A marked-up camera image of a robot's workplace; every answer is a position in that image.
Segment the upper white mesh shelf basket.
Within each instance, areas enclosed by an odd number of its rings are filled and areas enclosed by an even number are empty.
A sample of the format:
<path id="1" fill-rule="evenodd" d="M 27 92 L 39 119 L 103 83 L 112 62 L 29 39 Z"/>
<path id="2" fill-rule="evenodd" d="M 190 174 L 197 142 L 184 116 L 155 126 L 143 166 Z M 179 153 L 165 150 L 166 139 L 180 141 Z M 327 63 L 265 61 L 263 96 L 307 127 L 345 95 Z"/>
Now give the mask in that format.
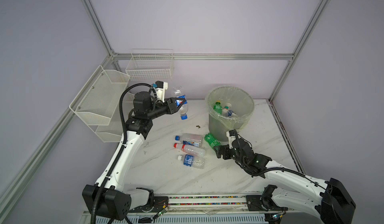
<path id="1" fill-rule="evenodd" d="M 99 66 L 69 105 L 88 126 L 108 126 L 130 76 Z"/>

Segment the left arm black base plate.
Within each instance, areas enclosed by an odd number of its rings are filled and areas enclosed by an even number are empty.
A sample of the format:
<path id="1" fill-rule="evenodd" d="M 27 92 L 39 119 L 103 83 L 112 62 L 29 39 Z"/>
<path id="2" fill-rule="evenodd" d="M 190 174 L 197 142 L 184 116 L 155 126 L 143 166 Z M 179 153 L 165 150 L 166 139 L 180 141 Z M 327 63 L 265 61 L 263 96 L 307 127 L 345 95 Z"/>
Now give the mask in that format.
<path id="1" fill-rule="evenodd" d="M 129 211 L 129 213 L 158 213 L 164 209 L 164 206 L 168 206 L 169 197 L 166 196 L 155 196 L 153 200 L 149 201 L 148 204 L 140 207 L 136 207 Z"/>

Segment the clear bottle blue cap sideways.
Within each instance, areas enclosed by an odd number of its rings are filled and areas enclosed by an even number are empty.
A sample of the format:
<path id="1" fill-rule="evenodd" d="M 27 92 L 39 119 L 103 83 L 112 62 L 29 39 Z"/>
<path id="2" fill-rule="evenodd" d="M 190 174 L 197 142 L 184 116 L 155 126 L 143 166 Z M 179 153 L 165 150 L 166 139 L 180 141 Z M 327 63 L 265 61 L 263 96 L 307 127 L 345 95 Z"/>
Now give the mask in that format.
<path id="1" fill-rule="evenodd" d="M 198 134 L 185 133 L 175 136 L 175 140 L 185 145 L 192 145 L 195 147 L 202 147 L 203 136 Z"/>

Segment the clear bottle red white label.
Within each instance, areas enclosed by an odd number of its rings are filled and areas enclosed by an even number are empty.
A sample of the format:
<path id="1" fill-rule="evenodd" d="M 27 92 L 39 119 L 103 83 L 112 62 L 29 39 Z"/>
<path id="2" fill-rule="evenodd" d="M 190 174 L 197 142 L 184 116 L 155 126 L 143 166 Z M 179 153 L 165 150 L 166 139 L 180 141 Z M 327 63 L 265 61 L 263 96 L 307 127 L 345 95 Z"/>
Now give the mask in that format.
<path id="1" fill-rule="evenodd" d="M 195 147 L 193 145 L 188 145 L 188 144 L 175 143 L 174 148 L 179 149 L 186 154 L 197 156 L 197 157 L 204 157 L 206 154 L 205 149 Z"/>

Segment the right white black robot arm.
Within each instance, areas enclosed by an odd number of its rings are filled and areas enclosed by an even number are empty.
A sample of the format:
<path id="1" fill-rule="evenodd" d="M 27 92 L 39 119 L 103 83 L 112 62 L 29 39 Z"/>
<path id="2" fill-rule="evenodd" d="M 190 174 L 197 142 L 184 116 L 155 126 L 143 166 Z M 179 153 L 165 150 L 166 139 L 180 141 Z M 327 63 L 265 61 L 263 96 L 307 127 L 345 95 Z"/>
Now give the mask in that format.
<path id="1" fill-rule="evenodd" d="M 218 158 L 234 160 L 247 174 L 275 181 L 290 188 L 269 185 L 261 197 L 262 208 L 290 208 L 319 218 L 324 224 L 352 223 L 356 203 L 337 179 L 328 181 L 291 170 L 272 158 L 254 153 L 251 147 L 214 147 Z"/>

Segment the aluminium front rail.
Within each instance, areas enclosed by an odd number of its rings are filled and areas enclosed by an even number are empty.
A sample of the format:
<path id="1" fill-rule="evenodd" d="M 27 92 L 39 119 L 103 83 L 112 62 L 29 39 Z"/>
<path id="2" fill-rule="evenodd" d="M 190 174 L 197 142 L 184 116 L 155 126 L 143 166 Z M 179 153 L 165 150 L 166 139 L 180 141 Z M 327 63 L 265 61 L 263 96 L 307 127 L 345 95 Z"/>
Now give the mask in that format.
<path id="1" fill-rule="evenodd" d="M 112 223 L 97 217 L 97 224 L 279 224 L 287 211 L 249 211 L 247 195 L 170 195 L 168 206 L 158 213 L 128 213 L 127 217 Z"/>

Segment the clear bottle green red cap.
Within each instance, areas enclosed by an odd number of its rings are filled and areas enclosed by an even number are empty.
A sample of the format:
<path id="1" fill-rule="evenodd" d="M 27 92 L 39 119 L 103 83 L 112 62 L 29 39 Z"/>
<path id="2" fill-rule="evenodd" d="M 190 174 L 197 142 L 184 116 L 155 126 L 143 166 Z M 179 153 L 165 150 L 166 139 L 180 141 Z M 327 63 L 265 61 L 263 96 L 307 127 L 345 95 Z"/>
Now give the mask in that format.
<path id="1" fill-rule="evenodd" d="M 224 108 L 222 109 L 222 115 L 223 116 L 227 116 L 228 115 L 228 111 L 231 109 L 232 105 L 231 103 L 226 103 L 224 105 Z"/>

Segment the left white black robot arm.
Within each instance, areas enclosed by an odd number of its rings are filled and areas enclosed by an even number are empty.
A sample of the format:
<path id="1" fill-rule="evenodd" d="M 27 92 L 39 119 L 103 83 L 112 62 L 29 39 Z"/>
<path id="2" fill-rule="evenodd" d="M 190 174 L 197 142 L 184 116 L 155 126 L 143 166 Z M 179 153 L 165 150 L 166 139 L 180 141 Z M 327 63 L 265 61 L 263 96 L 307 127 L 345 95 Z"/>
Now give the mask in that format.
<path id="1" fill-rule="evenodd" d="M 171 97 L 158 100 L 148 91 L 135 95 L 133 100 L 133 116 L 124 118 L 123 100 L 119 102 L 119 114 L 123 134 L 106 170 L 94 185 L 86 185 L 82 196 L 91 214 L 90 222 L 96 223 L 97 217 L 108 218 L 112 223 L 122 221 L 129 211 L 139 208 L 150 211 L 154 207 L 154 191 L 136 188 L 124 189 L 124 179 L 139 147 L 146 140 L 153 120 L 163 115 L 177 113 L 186 104 L 183 97 Z"/>

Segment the white mesh shelf basket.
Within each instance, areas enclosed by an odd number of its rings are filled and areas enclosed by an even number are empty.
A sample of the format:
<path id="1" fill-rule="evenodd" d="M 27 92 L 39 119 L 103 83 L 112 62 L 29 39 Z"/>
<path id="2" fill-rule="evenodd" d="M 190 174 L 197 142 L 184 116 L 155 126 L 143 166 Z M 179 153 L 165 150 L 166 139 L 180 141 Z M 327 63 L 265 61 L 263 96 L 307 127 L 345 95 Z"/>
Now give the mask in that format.
<path id="1" fill-rule="evenodd" d="M 123 99 L 123 113 L 125 120 L 128 119 L 129 112 L 133 109 L 134 94 L 127 93 Z M 100 125 L 96 128 L 95 134 L 104 143 L 120 142 L 123 135 L 123 128 L 121 124 L 119 105 L 117 105 L 109 125 Z"/>
<path id="2" fill-rule="evenodd" d="M 69 105 L 88 126 L 108 126 L 130 76 L 99 66 Z"/>

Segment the lower white mesh shelf basket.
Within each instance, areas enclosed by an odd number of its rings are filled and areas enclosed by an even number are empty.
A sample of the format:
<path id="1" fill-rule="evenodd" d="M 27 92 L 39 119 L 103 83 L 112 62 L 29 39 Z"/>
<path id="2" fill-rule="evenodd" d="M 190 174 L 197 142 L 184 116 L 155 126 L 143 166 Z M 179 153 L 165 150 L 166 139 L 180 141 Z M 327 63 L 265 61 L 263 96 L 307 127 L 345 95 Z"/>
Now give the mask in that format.
<path id="1" fill-rule="evenodd" d="M 129 112 L 133 109 L 134 94 L 127 93 L 123 99 L 123 113 L 125 120 L 128 119 Z M 109 125 L 100 125 L 96 128 L 95 134 L 104 143 L 120 142 L 123 135 L 123 128 L 121 124 L 119 105 L 117 105 Z"/>

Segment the clear bottle blue label angled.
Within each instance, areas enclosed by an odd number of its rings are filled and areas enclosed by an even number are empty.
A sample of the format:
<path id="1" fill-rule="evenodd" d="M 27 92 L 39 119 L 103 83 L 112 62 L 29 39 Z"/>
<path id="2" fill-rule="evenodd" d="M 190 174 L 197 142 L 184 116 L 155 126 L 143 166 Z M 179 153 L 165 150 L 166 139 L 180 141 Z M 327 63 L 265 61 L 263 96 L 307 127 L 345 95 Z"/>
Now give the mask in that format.
<path id="1" fill-rule="evenodd" d="M 193 155 L 178 155 L 178 161 L 182 162 L 184 166 L 203 169 L 205 166 L 205 159 L 202 157 L 197 157 Z"/>

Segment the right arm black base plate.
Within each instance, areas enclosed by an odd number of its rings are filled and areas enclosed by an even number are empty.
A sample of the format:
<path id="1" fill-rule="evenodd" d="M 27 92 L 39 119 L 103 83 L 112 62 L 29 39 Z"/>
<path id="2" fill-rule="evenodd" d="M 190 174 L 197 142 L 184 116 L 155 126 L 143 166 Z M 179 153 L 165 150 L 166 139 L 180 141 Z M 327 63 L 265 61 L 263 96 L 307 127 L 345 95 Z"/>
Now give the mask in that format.
<path id="1" fill-rule="evenodd" d="M 287 211 L 288 208 L 278 206 L 271 197 L 264 197 L 263 195 L 247 195 L 246 203 L 248 210 L 251 211 Z"/>

